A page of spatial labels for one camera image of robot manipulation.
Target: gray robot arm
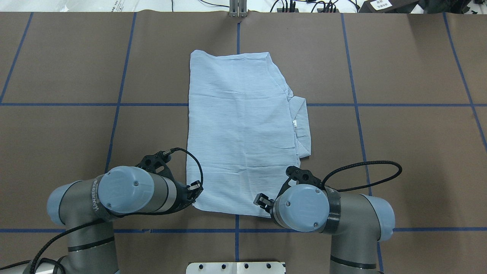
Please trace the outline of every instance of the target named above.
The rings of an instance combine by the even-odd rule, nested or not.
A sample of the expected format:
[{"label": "gray robot arm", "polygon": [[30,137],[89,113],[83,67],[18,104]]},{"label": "gray robot arm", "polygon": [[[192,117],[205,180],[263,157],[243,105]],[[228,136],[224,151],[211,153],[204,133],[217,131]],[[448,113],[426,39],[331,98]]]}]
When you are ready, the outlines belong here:
[{"label": "gray robot arm", "polygon": [[[119,274],[112,221],[128,215],[171,214],[196,200],[203,190],[203,175],[187,186],[176,181],[166,165],[169,155],[177,150],[183,149],[148,155],[135,167],[118,166],[51,193],[47,202],[51,220],[66,226],[67,232],[75,230],[67,234],[68,255],[59,261],[66,273]],[[32,269],[30,262],[1,270],[0,274],[55,273],[50,263],[37,260],[37,266],[37,270]]]},{"label": "gray robot arm", "polygon": [[[260,193],[254,204],[281,227],[331,234],[331,274],[377,274],[377,241],[388,240],[395,226],[390,204],[378,197],[338,192],[309,170],[290,166],[286,174],[289,179],[276,199]],[[291,180],[296,185],[290,186]]]}]

